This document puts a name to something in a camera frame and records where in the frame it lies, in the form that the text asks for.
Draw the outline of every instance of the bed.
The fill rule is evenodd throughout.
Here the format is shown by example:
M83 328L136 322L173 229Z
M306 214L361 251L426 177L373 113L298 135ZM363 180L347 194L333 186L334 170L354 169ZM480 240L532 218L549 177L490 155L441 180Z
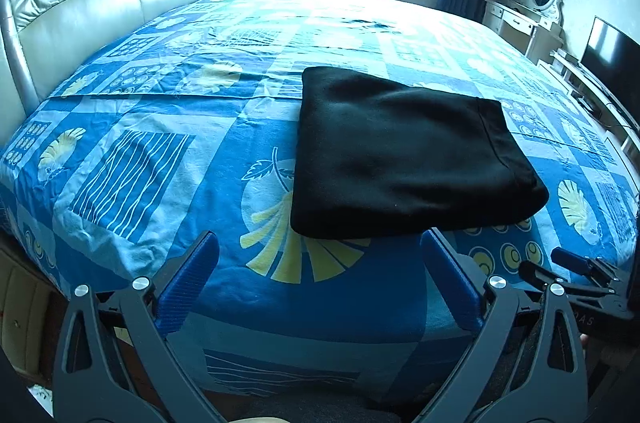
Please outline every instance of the bed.
M551 198L517 225L446 234L485 273L523 286L519 264L532 260L569 278L549 261L557 246L619 265L632 255L628 162L558 82L480 24L392 0L4 0L4 16L0 105L27 116L0 156L8 230L67 296L152 276L215 231L220 263L168 337L203 388L324 385L398 403L441 382L470 342L419 234L290 230L309 66L502 103Z

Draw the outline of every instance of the leaf pattern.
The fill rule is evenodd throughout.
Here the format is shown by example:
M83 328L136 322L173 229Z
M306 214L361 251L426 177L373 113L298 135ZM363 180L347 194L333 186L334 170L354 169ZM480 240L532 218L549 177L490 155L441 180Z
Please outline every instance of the leaf pattern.
M39 181L48 181L62 169L85 132L86 130L82 127L65 130L47 146L38 162Z
M247 173L242 177L242 181L251 181L258 178L264 178L273 171L273 162L270 159L258 159Z
M293 179L293 171L288 169L280 169L280 175L287 179Z
M100 76L99 72L89 73L80 77L74 83L72 83L65 91L62 93L62 98L66 98L67 96L75 95L77 92L81 91L83 88L87 87L91 82L95 80L97 76Z
M587 243L597 244L600 241L600 225L578 185L571 180L561 181L558 185L558 201L566 222Z
M364 252L354 246L368 247L371 240L325 241L298 235L289 226L292 195L291 192L287 192L276 205L262 212L252 213L253 222L264 224L242 235L240 246L246 249L262 243L263 247L246 266L259 275L269 276L272 280L300 284L303 247L306 248L311 262L315 282L334 278L355 265ZM275 270L271 271L278 254L281 254L280 262Z
M176 86L178 94L211 94L229 88L240 79L242 67L230 61L204 64L199 70L185 76Z
M570 124L564 118L561 120L561 123L562 123L562 128L564 129L564 132L566 133L566 135L569 137L570 140L572 140L572 142L575 143L575 145L578 146L578 148L581 148L587 151L591 150L591 147L589 146L589 144L587 143L587 140L585 140L584 136L580 132L580 129Z

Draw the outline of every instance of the black folded cloth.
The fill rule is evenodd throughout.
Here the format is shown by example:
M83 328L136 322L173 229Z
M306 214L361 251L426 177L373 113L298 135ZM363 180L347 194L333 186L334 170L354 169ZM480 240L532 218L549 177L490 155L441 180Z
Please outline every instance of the black folded cloth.
M331 67L302 82L290 218L301 235L510 225L548 201L495 100Z

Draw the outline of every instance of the yellow leaf print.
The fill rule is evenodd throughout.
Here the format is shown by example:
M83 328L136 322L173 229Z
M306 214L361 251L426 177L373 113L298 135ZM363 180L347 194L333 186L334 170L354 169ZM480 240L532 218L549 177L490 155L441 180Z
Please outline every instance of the yellow leaf print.
M209 95L219 92L222 88L229 88L240 80L242 66L239 64L220 61L215 64L205 64L196 72L184 77L175 88L183 95Z
M62 98L66 98L67 96L75 95L77 92L87 87L91 82L95 80L95 77L98 76L98 72L90 73L88 75L84 75L72 83L67 89L65 89L62 93Z
M561 181L558 185L558 201L566 222L575 228L589 244L600 241L600 225L584 193L573 181Z
M48 181L62 169L85 132L81 127L65 130L44 149L38 162L38 181Z
M295 233L289 225L293 196L290 185L293 174L282 167L282 162L277 161L277 153L277 148L274 148L271 159L260 160L252 165L243 178L249 181L247 187L252 187L253 193L258 197L280 197L276 204L251 212L245 220L248 226L254 226L240 237L240 246L246 249L255 244L263 245L260 252L246 266L259 275L269 276L272 280L300 284L303 256L306 254L315 282L334 278L354 266L364 255L358 247L368 247L371 241L325 241ZM271 272L278 256L280 260Z

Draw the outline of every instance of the dresser drawer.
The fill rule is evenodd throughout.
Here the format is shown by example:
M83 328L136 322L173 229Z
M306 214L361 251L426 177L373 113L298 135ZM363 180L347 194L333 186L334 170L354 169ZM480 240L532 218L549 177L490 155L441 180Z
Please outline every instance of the dresser drawer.
M526 20L524 20L522 18L519 18L516 15L513 15L513 13L504 12L502 20L504 22L506 22L512 28L515 28L518 31L521 31L523 33L526 33L527 35L531 35L531 33L533 32L533 24L532 23L530 23L530 22L528 22L528 21L526 21Z
M548 29L549 31L551 31L553 24L554 22L551 19L546 17L540 17L540 26L542 26L542 28Z
M496 6L491 2L488 2L486 4L486 9L489 13L491 13L491 15L496 16L498 18L502 18L502 14L504 13L504 10L500 8L500 6Z

